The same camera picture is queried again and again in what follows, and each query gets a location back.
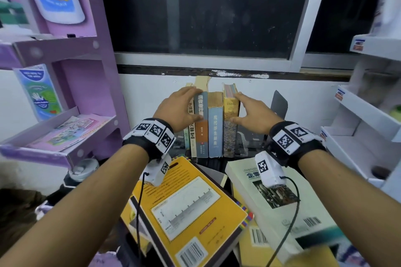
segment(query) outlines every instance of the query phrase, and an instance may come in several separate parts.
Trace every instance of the person's right arm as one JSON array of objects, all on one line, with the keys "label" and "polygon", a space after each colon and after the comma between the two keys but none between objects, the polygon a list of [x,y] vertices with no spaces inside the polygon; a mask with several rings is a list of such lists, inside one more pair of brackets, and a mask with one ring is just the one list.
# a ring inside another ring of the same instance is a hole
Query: person's right arm
[{"label": "person's right arm", "polygon": [[[237,94],[247,116],[233,118],[255,133],[268,134],[283,121],[263,102]],[[324,207],[370,266],[401,266],[401,204],[325,151],[298,163]]]}]

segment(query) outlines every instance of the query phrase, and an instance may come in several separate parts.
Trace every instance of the white wall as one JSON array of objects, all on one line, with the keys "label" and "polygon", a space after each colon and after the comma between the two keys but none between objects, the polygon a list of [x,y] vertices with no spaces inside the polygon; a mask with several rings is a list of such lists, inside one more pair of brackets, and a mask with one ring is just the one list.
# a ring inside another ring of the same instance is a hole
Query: white wall
[{"label": "white wall", "polygon": [[[131,127],[151,117],[160,102],[173,91],[194,82],[190,76],[120,75]],[[318,132],[321,125],[331,125],[338,103],[333,99],[336,82],[270,79],[212,78],[209,91],[221,91],[222,82],[236,83],[239,91],[270,106],[274,90],[288,101],[287,120]],[[37,123],[13,71],[0,70],[0,141]],[[240,116],[245,115],[242,108]],[[43,194],[57,190],[66,168],[6,160],[0,156],[0,188],[16,186]]]}]

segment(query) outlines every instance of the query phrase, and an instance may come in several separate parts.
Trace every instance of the wire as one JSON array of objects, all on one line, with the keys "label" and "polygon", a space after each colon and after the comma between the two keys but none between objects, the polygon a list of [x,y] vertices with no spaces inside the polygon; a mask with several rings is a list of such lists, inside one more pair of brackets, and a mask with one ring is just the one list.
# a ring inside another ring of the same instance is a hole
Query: wire
[{"label": "wire", "polygon": [[139,195],[139,200],[138,200],[138,209],[136,209],[136,240],[138,244],[138,258],[139,258],[139,266],[142,266],[142,250],[141,250],[141,240],[139,239],[139,210],[141,209],[141,200],[142,200],[142,193],[143,193],[143,186],[145,185],[145,175],[148,176],[149,173],[144,172],[142,175],[142,187],[141,187],[141,193]]},{"label": "wire", "polygon": [[270,258],[270,260],[269,260],[268,264],[266,265],[266,267],[269,267],[271,265],[271,263],[273,262],[274,258],[277,256],[279,250],[281,249],[281,247],[283,246],[284,242],[286,241],[286,239],[288,237],[288,234],[291,232],[291,229],[292,229],[292,227],[293,227],[293,225],[295,223],[295,219],[297,218],[298,211],[299,211],[299,202],[300,202],[299,190],[298,190],[298,187],[297,187],[295,181],[293,181],[291,178],[289,178],[287,176],[280,176],[280,178],[281,179],[285,179],[285,178],[289,179],[294,184],[295,189],[297,190],[297,198],[298,198],[298,200],[297,200],[297,208],[295,209],[294,218],[292,219],[291,224],[289,224],[289,227],[288,227],[288,230],[287,230],[286,234],[284,235],[283,239],[281,240],[280,244],[278,245],[278,247],[277,247],[276,251],[274,252],[273,256]]}]

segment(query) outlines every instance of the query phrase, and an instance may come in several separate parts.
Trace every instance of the window pane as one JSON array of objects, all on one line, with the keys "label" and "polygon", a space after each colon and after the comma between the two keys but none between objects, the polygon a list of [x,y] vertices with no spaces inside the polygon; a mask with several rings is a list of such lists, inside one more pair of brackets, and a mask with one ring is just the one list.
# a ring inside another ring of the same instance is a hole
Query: window pane
[{"label": "window pane", "polygon": [[353,36],[369,33],[377,0],[322,0],[307,52],[347,53]]},{"label": "window pane", "polygon": [[104,0],[117,52],[288,58],[305,0]]}]

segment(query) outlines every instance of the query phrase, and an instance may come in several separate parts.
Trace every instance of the shelf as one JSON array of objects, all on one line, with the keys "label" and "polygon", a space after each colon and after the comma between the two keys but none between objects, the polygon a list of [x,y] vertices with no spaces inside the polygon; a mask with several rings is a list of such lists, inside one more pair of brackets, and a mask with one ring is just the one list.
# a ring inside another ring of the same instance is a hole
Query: shelf
[{"label": "shelf", "polygon": [[348,86],[339,86],[334,98],[387,140],[401,142],[401,123],[359,98]]},{"label": "shelf", "polygon": [[353,129],[350,128],[322,127],[320,136],[335,158],[380,188],[384,180],[375,178],[371,172],[380,161],[352,134]]},{"label": "shelf", "polygon": [[81,142],[66,148],[62,152],[30,149],[25,148],[24,146],[46,135],[53,128],[64,123],[71,116],[77,115],[79,115],[79,112],[78,108],[75,107],[47,121],[37,123],[33,127],[28,128],[27,130],[0,143],[0,153],[6,158],[71,168],[71,166],[85,158],[104,139],[106,139],[106,137],[116,130],[116,125],[118,124],[116,116],[107,117],[108,121],[96,132],[89,135]]},{"label": "shelf", "polygon": [[18,39],[13,37],[10,42],[0,40],[0,68],[22,68],[100,54],[97,37],[51,39],[19,37]]},{"label": "shelf", "polygon": [[401,40],[367,35],[354,36],[351,52],[401,61]]}]

